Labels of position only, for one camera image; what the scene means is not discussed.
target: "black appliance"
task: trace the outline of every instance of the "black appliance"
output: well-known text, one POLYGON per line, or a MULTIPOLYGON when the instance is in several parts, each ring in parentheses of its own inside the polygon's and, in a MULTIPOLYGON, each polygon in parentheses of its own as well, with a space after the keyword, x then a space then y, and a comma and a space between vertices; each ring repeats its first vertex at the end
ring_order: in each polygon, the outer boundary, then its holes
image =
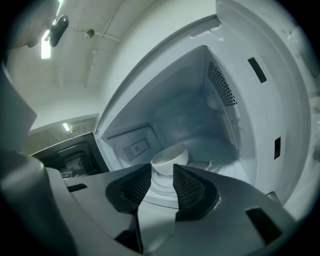
POLYGON ((80 135, 32 155, 45 167, 59 170, 63 178, 109 172, 98 149, 93 132, 80 135))

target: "white bowl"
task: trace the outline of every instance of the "white bowl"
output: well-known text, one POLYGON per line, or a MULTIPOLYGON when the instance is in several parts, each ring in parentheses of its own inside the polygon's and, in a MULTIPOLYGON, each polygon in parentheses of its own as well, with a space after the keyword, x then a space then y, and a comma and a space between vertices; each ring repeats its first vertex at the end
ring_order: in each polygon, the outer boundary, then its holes
POLYGON ((173 165, 178 164, 185 166, 188 160, 187 147, 184 144, 176 144, 156 154, 151 160, 151 165, 162 175, 173 175, 173 165))

